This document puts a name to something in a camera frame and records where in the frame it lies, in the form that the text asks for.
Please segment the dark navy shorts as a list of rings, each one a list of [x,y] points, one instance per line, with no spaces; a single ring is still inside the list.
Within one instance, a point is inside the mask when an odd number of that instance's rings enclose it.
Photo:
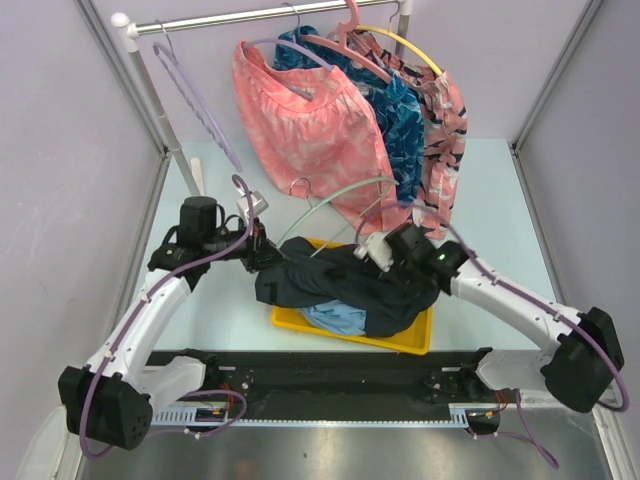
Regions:
[[[353,255],[353,244],[317,251],[310,240],[284,242],[284,260],[260,272],[256,300],[284,308],[340,301],[366,313],[364,334],[391,337],[408,329],[439,296],[435,287],[401,286],[380,277],[377,266]]]

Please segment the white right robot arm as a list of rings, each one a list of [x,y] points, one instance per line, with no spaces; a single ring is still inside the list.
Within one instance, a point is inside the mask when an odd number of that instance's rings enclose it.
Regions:
[[[496,272],[461,242],[434,246],[411,223],[382,237],[376,261],[404,283],[424,282],[479,307],[537,347],[535,353],[489,348],[461,376],[462,391],[473,401],[496,390],[546,391],[565,407],[588,413],[620,379],[624,356],[614,322],[597,307],[583,312],[547,300]]]

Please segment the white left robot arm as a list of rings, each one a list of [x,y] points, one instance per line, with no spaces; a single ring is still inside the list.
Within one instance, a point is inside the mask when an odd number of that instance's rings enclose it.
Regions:
[[[282,256],[268,239],[259,215],[268,206],[261,194],[241,197],[230,229],[213,198],[187,198],[179,222],[153,252],[140,293],[109,338],[83,366],[68,366],[58,380],[67,428],[78,435],[85,456],[90,442],[132,450],[146,437],[154,414],[196,396],[222,392],[215,355],[194,349],[178,353],[147,374],[147,361],[169,321],[193,293],[212,263],[238,260],[249,273],[264,270]]]

